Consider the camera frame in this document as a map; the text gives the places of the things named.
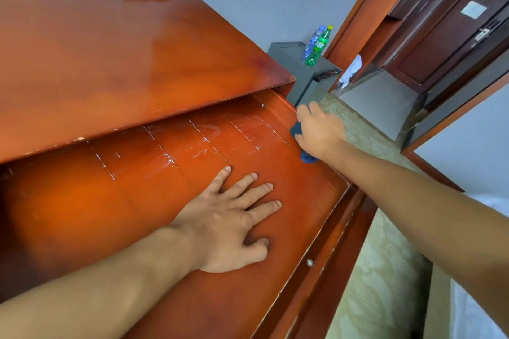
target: water bottle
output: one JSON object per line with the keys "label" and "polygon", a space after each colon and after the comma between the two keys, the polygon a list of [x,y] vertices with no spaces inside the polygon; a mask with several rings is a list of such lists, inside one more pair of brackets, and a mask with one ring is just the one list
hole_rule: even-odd
{"label": "water bottle", "polygon": [[320,54],[322,53],[322,50],[327,45],[329,41],[330,32],[332,31],[332,26],[328,26],[327,29],[324,31],[321,37],[318,38],[318,40],[315,43],[315,46],[313,47],[313,52],[311,52],[311,55],[309,56],[308,60],[306,61],[306,64],[309,66],[313,66],[317,59],[320,57]]}
{"label": "water bottle", "polygon": [[311,55],[311,53],[313,52],[313,47],[315,46],[315,43],[317,42],[318,38],[322,36],[324,31],[325,31],[325,26],[320,26],[315,31],[315,33],[311,37],[311,40],[309,41],[308,45],[306,46],[304,53],[302,54],[302,59],[304,59],[304,60],[308,59],[309,55]]}

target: door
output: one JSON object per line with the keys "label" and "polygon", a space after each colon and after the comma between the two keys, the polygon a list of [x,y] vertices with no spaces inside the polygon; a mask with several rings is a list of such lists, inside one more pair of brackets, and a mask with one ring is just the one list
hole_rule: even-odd
{"label": "door", "polygon": [[387,66],[418,93],[428,91],[509,17],[509,0],[444,0]]}

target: finger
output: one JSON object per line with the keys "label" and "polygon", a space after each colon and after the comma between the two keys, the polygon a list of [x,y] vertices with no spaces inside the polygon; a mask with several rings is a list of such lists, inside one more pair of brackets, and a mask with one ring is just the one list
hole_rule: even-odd
{"label": "finger", "polygon": [[311,112],[311,114],[323,113],[322,108],[315,101],[309,103],[309,111]]}
{"label": "finger", "polygon": [[311,113],[309,112],[309,109],[305,104],[301,104],[299,105],[299,107],[297,107],[297,120],[299,122],[302,122],[304,119],[310,116]]}
{"label": "finger", "polygon": [[302,147],[303,143],[304,143],[304,136],[302,134],[296,134],[295,135],[295,140],[297,141],[297,143],[299,144],[300,148],[301,149],[304,149]]}
{"label": "finger", "polygon": [[249,229],[254,227],[262,220],[265,220],[271,214],[277,212],[277,210],[281,208],[281,205],[281,201],[276,200],[245,212],[246,216],[249,218]]}
{"label": "finger", "polygon": [[252,188],[235,200],[235,207],[247,209],[265,194],[270,193],[273,188],[274,186],[270,183]]}
{"label": "finger", "polygon": [[232,168],[227,166],[226,168],[223,168],[218,175],[212,180],[209,186],[203,191],[209,192],[209,193],[219,193],[223,183],[225,182],[226,178],[230,175],[232,172]]}
{"label": "finger", "polygon": [[256,173],[248,174],[242,180],[233,185],[233,187],[224,192],[223,195],[230,199],[236,199],[238,196],[243,194],[247,187],[255,182],[257,178],[258,175]]}
{"label": "finger", "polygon": [[264,261],[269,252],[268,246],[269,239],[266,238],[262,238],[250,246],[243,246],[240,253],[240,264],[242,267]]}

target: floor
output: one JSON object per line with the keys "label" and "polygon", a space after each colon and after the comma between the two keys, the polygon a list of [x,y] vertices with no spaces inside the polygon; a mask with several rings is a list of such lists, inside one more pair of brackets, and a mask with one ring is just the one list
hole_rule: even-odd
{"label": "floor", "polygon": [[[348,140],[359,149],[422,173],[342,100],[329,94],[321,106],[343,120]],[[422,337],[431,268],[379,209],[327,339]]]}
{"label": "floor", "polygon": [[418,98],[417,92],[385,71],[333,94],[393,141],[398,139]]}

